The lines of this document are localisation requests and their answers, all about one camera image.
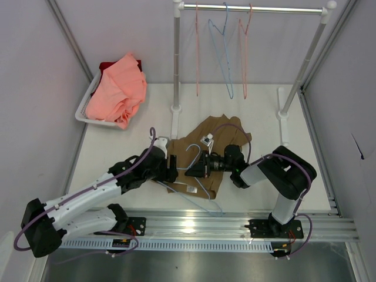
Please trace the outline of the tan pleated skirt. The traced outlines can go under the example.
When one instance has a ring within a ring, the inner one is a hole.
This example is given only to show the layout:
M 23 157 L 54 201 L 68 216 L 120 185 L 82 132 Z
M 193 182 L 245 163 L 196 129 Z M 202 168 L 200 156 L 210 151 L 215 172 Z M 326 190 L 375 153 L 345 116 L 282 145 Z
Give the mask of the tan pleated skirt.
M 208 147 L 204 138 L 209 138 L 213 144 Z M 167 191 L 180 192 L 202 199 L 215 199 L 223 180 L 223 172 L 213 172 L 207 178 L 189 177 L 184 173 L 188 167 L 198 161 L 201 153 L 210 149 L 212 153 L 223 153 L 227 145 L 247 145 L 252 135 L 243 129 L 238 117 L 228 118 L 209 116 L 186 137 L 172 140 L 168 146 L 168 155 L 176 156 L 179 170 L 175 183 L 169 183 Z

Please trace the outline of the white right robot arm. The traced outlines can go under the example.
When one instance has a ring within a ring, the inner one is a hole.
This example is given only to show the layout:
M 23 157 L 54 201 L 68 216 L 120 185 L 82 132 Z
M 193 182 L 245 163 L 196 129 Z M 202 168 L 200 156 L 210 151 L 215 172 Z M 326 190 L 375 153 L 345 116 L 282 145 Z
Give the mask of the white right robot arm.
M 246 163 L 238 145 L 226 146 L 223 156 L 204 151 L 184 175 L 208 178 L 212 172 L 230 172 L 231 181 L 241 189 L 266 179 L 276 188 L 278 198 L 268 223 L 268 230 L 275 237 L 289 231 L 289 223 L 317 177 L 312 165 L 285 146 L 279 146 L 251 164 Z

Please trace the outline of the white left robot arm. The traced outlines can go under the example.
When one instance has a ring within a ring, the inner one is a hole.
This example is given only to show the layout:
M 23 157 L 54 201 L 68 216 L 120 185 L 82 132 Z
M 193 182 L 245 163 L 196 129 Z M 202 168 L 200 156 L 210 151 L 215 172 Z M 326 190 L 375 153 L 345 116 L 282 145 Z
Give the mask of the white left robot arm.
M 110 204 L 99 211 L 90 208 L 137 189 L 149 180 L 173 183 L 177 176 L 177 157 L 153 146 L 140 156 L 115 163 L 93 184 L 75 194 L 45 203 L 33 199 L 26 205 L 21 221 L 28 250 L 41 258 L 69 239 L 107 231 L 123 234 L 129 218 L 119 204 Z

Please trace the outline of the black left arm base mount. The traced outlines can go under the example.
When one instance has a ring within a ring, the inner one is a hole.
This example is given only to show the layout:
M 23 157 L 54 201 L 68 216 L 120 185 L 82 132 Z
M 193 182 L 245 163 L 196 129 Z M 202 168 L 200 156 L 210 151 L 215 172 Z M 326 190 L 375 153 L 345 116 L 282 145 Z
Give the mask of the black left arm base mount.
M 144 236 L 146 230 L 145 217 L 130 217 L 119 204 L 110 204 L 105 208 L 109 211 L 109 218 L 113 223 L 110 227 L 95 234 L 104 234 L 105 231 L 128 234 L 133 236 Z

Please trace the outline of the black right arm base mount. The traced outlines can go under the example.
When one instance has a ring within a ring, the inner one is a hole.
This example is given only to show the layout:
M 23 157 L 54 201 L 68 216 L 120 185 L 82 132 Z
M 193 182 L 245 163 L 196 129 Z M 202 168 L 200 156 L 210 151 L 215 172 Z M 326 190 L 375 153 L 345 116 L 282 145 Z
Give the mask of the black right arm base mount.
M 301 221 L 295 217 L 286 224 L 281 224 L 269 214 L 268 219 L 250 219 L 244 228 L 250 231 L 250 236 L 254 239 L 289 239 L 291 233 L 296 239 L 304 238 Z

